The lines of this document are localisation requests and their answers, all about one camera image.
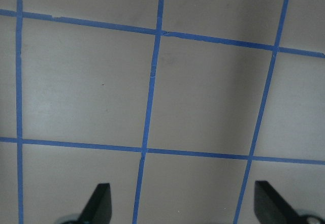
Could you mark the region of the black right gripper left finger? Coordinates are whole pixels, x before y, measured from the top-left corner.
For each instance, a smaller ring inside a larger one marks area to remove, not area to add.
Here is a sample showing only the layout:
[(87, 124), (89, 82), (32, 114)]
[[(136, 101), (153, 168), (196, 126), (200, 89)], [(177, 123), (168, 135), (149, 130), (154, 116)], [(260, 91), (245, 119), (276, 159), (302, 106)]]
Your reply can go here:
[(109, 183), (96, 186), (90, 199), (77, 219), (78, 223), (110, 223), (112, 218), (112, 200)]

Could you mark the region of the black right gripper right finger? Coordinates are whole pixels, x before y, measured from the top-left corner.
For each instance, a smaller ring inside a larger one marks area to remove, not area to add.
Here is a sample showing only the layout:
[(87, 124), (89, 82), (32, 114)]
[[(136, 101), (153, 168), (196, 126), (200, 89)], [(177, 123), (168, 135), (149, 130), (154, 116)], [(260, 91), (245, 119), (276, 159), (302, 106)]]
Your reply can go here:
[(254, 214), (259, 223), (299, 223), (300, 216), (268, 181), (254, 183)]

